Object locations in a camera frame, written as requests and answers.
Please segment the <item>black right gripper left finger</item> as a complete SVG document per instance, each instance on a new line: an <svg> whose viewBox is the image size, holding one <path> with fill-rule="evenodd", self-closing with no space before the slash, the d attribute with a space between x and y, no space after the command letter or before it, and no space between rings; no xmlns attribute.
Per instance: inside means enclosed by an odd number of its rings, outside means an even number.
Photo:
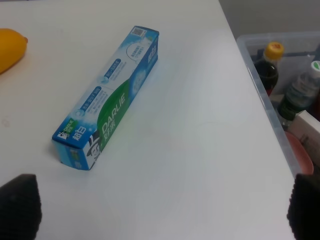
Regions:
<svg viewBox="0 0 320 240"><path fill-rule="evenodd" d="M0 238L34 240L42 221L35 174L21 174L0 187Z"/></svg>

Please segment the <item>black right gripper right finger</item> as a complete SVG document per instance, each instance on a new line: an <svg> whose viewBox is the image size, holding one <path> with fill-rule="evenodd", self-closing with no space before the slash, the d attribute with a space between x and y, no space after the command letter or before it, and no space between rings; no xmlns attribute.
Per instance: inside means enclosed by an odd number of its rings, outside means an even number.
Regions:
<svg viewBox="0 0 320 240"><path fill-rule="evenodd" d="M320 238L320 177L297 174L289 200L287 219L296 240Z"/></svg>

